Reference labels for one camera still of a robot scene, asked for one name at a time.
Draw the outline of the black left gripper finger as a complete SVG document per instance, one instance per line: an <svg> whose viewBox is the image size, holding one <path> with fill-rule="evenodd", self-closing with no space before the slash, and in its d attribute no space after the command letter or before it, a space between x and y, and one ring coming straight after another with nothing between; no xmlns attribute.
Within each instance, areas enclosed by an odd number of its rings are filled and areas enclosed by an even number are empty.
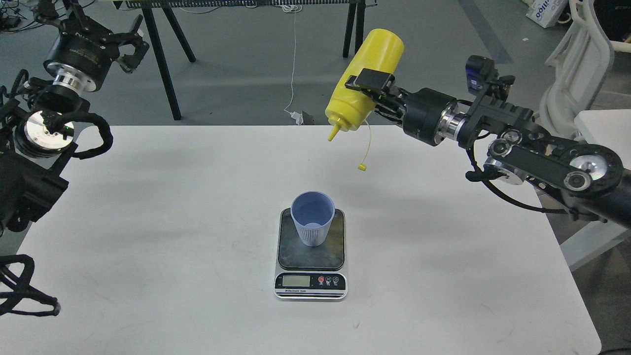
<svg viewBox="0 0 631 355"><path fill-rule="evenodd" d="M64 0L62 3L66 15L63 20L53 0L39 0L35 5L35 21L56 27L62 36L88 35L88 16L79 1Z"/></svg>
<svg viewBox="0 0 631 355"><path fill-rule="evenodd" d="M143 40L143 34L140 30L144 17L138 14L133 20L131 29L126 33L113 34L113 41L119 47L131 45L134 48L133 54L124 54L116 59L123 72L133 73L138 69L140 63L144 59L149 50L149 43Z"/></svg>

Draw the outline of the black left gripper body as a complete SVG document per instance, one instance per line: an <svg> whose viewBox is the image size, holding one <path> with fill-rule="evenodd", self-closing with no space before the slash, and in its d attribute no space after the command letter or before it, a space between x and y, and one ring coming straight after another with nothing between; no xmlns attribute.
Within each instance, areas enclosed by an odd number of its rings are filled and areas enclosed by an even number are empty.
<svg viewBox="0 0 631 355"><path fill-rule="evenodd" d="M115 47L101 38L61 31L43 65L53 84L76 93L101 90L115 60Z"/></svg>

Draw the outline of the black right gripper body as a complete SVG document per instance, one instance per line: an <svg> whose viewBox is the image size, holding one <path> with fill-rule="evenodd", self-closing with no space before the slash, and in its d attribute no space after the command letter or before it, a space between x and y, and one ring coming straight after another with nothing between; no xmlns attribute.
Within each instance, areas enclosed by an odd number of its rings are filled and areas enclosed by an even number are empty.
<svg viewBox="0 0 631 355"><path fill-rule="evenodd" d="M396 99L399 107L391 120L406 135L430 146L437 146L444 139L457 140L466 121L458 99L431 88L411 93L399 87Z"/></svg>

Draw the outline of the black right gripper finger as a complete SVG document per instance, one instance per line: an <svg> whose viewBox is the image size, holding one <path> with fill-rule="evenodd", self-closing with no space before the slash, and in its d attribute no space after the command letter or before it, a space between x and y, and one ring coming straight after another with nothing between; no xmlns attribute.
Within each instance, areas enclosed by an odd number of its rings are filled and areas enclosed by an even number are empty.
<svg viewBox="0 0 631 355"><path fill-rule="evenodd" d="M396 77L388 72L363 68L357 75L350 75L344 83L345 88L360 92L371 98L390 94Z"/></svg>

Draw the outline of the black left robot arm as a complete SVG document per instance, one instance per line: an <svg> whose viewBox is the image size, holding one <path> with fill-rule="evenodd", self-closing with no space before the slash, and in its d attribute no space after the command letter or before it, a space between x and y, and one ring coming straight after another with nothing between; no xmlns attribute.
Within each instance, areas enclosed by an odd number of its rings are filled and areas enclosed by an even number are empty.
<svg viewBox="0 0 631 355"><path fill-rule="evenodd" d="M51 0L40 0L34 20L58 30L43 62L51 79L18 72L1 88L1 233L23 232L52 209L69 186L61 177L71 159L92 159L109 151L109 123L91 113L81 95L101 89L113 63L135 71L149 50L143 16L127 32L115 33L65 0L61 18Z"/></svg>

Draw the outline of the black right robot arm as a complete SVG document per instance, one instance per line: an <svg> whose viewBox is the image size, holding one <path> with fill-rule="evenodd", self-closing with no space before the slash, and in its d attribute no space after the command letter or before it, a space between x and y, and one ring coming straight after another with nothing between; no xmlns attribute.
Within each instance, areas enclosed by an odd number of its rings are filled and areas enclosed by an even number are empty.
<svg viewBox="0 0 631 355"><path fill-rule="evenodd" d="M482 131L495 135L484 168L467 173L470 181L526 180L562 204L571 220L630 227L630 172L615 151L555 137L536 124L532 110L506 101L515 79L499 76L492 59L470 56L465 72L468 92L475 95L466 112L458 99L430 88L413 94L397 88L384 71L363 68L343 75L341 83L375 103L376 112L406 135L431 146L451 139L473 156Z"/></svg>

